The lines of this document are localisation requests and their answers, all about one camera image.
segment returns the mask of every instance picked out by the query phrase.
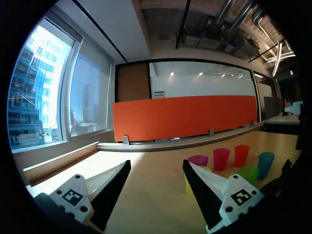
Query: window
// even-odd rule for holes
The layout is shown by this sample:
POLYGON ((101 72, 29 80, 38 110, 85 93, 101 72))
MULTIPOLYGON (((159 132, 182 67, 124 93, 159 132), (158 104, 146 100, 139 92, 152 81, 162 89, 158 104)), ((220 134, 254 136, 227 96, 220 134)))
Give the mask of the window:
POLYGON ((57 60, 57 57, 56 57, 56 56, 54 56, 54 55, 52 55, 52 59, 51 59, 51 61, 52 61, 52 62, 56 62, 56 60, 57 60))
POLYGON ((46 109, 46 110, 48 110, 49 107, 50 107, 50 103, 49 103, 48 101, 44 101, 44 102, 43 102, 43 108, 46 109))
POLYGON ((50 96, 50 90, 47 88, 43 88, 43 95, 49 97, 50 96))
POLYGON ((44 79, 44 82, 47 83, 47 84, 51 84, 51 81, 52 81, 51 77, 48 77, 48 76, 46 76, 45 79, 44 79))
POLYGON ((110 60, 84 40, 71 82, 71 137, 106 129, 110 67, 110 60))
POLYGON ((61 72, 74 41, 46 20, 29 38, 16 62, 9 90, 7 116, 12 149, 62 140, 57 100, 61 72), (58 59, 53 66, 52 61, 42 59, 42 55, 51 55, 46 52, 48 47, 56 48, 58 59))

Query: glass partition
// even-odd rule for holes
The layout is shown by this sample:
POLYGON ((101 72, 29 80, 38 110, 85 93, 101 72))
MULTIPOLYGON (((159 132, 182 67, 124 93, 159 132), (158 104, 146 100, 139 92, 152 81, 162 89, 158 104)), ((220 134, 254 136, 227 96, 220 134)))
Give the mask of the glass partition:
POLYGON ((150 63, 152 98, 249 95, 255 96, 250 71, 205 62, 150 63))
POLYGON ((267 113, 266 113, 265 101, 264 101, 265 97, 272 97, 272 98, 277 97, 274 80, 259 73, 254 73, 254 75, 255 75, 255 80, 257 82, 258 92, 259 92, 261 120, 265 120, 268 117, 271 117, 270 115, 267 116, 267 113))

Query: magenta cup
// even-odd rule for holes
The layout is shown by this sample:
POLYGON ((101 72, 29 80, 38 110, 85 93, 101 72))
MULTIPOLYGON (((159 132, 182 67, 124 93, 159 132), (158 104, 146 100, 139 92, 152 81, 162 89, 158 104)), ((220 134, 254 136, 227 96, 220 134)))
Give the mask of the magenta cup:
POLYGON ((217 172, 223 171, 227 166, 230 150, 225 148, 215 149, 213 151, 213 168, 217 172))
POLYGON ((207 166, 208 157, 205 155, 194 155, 188 158, 188 161, 197 166, 207 166))

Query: blue cup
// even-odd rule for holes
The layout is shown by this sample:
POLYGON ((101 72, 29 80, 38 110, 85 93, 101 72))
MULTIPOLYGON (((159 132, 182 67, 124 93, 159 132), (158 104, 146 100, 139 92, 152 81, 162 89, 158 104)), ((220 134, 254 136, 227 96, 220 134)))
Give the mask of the blue cup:
POLYGON ((271 152, 264 152, 260 154, 258 161, 258 169, 259 169, 258 180, 265 179, 266 175, 268 174, 271 168, 273 160, 274 154, 271 152))

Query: desk divider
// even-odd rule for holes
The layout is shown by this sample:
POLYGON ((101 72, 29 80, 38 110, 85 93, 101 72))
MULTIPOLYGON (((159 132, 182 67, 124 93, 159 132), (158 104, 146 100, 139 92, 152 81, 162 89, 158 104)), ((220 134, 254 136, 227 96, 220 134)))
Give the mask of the desk divider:
POLYGON ((192 96, 113 104, 115 141, 160 140, 207 134, 257 122, 255 96, 192 96))

